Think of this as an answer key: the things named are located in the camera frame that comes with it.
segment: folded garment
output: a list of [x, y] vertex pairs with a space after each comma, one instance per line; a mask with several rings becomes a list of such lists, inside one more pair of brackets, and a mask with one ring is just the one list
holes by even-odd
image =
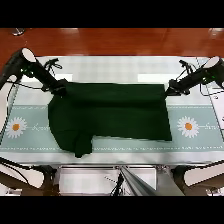
[[92, 137], [171, 141], [162, 84], [66, 83], [54, 96], [48, 119], [59, 147], [80, 158], [92, 152]]

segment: reddish brown wooden surface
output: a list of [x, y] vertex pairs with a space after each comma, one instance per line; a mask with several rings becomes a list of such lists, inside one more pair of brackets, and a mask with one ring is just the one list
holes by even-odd
[[0, 67], [21, 47], [37, 56], [175, 55], [224, 57], [224, 31], [210, 28], [0, 28]]

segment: tabletop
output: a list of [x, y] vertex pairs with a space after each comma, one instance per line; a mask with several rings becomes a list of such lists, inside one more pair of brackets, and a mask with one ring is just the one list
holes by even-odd
[[[56, 57], [38, 57], [44, 64]], [[174, 56], [61, 56], [53, 68], [57, 79], [85, 83], [164, 83], [176, 78], [183, 71], [179, 60], [203, 63], [206, 58]], [[23, 76], [22, 83], [42, 87], [35, 78]], [[37, 164], [183, 164], [208, 163], [224, 159], [223, 136], [210, 97], [202, 96], [199, 86], [188, 96], [169, 96], [166, 99], [171, 142], [135, 140], [110, 137], [93, 139], [93, 153], [76, 158], [73, 153], [61, 150], [50, 132], [47, 105], [50, 93], [20, 86], [9, 115], [10, 124], [26, 122], [27, 128], [17, 138], [5, 131], [0, 156], [20, 162]], [[178, 124], [192, 122], [198, 133], [190, 138]]]

